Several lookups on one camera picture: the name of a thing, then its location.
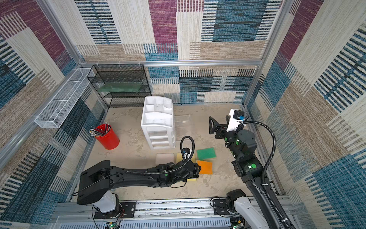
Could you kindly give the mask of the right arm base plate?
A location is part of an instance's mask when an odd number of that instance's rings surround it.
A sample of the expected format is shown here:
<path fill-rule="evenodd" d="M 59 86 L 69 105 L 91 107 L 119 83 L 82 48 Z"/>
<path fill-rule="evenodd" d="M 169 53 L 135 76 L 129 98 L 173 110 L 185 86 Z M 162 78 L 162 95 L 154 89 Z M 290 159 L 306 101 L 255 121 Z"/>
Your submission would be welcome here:
<path fill-rule="evenodd" d="M 233 210 L 229 210 L 226 201 L 219 198 L 213 197 L 210 199 L 210 205 L 213 208 L 213 212 L 217 216 L 221 216 L 224 218 L 234 217 L 237 213 Z"/>

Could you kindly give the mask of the aluminium front rail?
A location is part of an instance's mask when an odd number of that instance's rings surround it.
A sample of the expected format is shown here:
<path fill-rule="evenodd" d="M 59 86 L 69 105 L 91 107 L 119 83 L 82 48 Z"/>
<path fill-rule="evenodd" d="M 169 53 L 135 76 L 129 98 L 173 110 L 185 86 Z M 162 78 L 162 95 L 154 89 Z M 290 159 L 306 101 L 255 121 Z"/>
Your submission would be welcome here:
<path fill-rule="evenodd" d="M 133 218 L 95 219 L 91 205 L 61 203 L 49 229 L 252 229 L 238 213 L 224 218 L 214 214 L 211 198 L 136 200 Z M 248 197 L 253 207 L 259 206 Z"/>

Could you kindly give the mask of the pink sponge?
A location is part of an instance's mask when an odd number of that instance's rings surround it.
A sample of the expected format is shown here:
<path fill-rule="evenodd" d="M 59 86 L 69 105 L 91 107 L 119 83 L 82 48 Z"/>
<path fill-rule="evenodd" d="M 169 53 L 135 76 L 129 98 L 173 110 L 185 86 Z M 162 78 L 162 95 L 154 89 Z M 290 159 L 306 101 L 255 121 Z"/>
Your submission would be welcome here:
<path fill-rule="evenodd" d="M 156 154 L 156 165 L 167 164 L 174 162 L 174 153 L 158 153 Z"/>

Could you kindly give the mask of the white plastic drawer organizer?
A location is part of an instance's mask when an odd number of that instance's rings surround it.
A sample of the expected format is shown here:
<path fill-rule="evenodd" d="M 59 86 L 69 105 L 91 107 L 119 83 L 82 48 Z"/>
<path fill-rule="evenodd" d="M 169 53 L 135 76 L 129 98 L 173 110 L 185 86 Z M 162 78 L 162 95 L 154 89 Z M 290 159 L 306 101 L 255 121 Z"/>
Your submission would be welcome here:
<path fill-rule="evenodd" d="M 141 128 L 151 149 L 175 148 L 173 101 L 161 96 L 147 96 Z"/>

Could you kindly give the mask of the orange sponge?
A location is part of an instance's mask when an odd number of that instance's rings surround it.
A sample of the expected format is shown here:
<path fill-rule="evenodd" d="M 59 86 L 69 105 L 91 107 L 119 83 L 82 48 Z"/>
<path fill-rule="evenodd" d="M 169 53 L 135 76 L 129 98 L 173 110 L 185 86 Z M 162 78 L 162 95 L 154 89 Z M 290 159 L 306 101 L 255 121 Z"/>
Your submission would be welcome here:
<path fill-rule="evenodd" d="M 209 161 L 197 160 L 197 165 L 201 167 L 199 174 L 212 175 L 213 163 Z"/>

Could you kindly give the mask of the green sponge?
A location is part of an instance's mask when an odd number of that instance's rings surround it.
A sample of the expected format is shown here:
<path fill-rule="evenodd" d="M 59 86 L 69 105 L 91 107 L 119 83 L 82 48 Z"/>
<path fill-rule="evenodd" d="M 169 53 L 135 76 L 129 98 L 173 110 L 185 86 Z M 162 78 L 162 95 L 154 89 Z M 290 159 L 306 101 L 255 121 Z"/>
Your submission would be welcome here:
<path fill-rule="evenodd" d="M 207 160 L 216 158 L 216 153 L 214 148 L 205 148 L 197 150 L 197 159 L 198 160 Z"/>

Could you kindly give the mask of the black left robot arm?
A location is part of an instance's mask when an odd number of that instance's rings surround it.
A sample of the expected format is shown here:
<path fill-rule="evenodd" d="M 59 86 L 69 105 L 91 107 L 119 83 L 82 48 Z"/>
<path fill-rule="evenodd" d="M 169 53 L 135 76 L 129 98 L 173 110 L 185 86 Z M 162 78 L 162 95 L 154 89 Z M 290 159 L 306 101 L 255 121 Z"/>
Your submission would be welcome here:
<path fill-rule="evenodd" d="M 178 164 L 160 164 L 149 169 L 123 169 L 104 160 L 81 173 L 77 204 L 94 204 L 106 192 L 122 187 L 166 188 L 178 182 L 198 178 L 200 171 L 201 166 L 190 160 Z"/>

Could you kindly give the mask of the red pen cup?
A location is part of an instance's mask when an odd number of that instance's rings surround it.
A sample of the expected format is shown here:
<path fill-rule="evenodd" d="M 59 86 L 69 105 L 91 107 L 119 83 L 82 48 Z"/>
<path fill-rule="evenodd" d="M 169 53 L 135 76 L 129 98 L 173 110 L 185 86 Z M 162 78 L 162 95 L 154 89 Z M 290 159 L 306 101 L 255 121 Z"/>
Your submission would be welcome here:
<path fill-rule="evenodd" d="M 111 128 L 110 132 L 102 137 L 95 137 L 99 143 L 107 150 L 112 150 L 117 148 L 120 143 L 120 139 L 117 134 L 114 132 L 113 128 Z"/>

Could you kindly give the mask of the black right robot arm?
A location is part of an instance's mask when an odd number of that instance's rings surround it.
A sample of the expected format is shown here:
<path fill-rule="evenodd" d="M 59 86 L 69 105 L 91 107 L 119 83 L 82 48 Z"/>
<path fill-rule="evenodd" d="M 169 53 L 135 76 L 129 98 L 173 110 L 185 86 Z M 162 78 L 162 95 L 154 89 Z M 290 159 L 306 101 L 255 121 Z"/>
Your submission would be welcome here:
<path fill-rule="evenodd" d="M 237 212 L 253 229 L 293 229 L 295 226 L 276 197 L 266 174 L 276 150 L 274 132 L 262 122 L 245 120 L 243 114 L 243 111 L 235 110 L 233 115 L 226 117 L 226 124 L 219 124 L 210 116 L 209 134 L 225 141 L 226 148 L 234 157 L 232 164 L 236 174 L 251 191 L 260 210 L 253 207 L 240 189 L 227 193 L 226 205 L 229 211 Z M 255 155 L 255 134 L 244 128 L 246 124 L 260 125 L 271 135 L 272 150 L 264 165 Z"/>

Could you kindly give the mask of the green board on shelf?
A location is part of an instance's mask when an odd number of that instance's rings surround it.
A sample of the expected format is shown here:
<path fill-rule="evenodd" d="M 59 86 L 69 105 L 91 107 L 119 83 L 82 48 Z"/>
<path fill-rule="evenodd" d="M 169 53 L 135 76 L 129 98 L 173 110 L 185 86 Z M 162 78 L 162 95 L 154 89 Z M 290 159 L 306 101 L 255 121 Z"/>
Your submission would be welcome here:
<path fill-rule="evenodd" d="M 138 92 L 143 86 L 141 83 L 108 83 L 100 87 L 98 92 L 125 93 Z"/>

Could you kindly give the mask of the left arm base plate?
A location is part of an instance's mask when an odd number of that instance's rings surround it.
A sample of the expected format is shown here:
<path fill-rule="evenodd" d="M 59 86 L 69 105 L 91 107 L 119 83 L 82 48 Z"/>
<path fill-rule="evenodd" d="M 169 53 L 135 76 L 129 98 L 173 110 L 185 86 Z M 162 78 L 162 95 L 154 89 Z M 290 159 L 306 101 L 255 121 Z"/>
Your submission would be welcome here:
<path fill-rule="evenodd" d="M 115 210 L 108 213 L 101 213 L 96 211 L 94 213 L 95 219 L 118 219 L 119 217 L 123 219 L 129 219 L 134 217 L 136 208 L 136 202 L 120 202 Z"/>

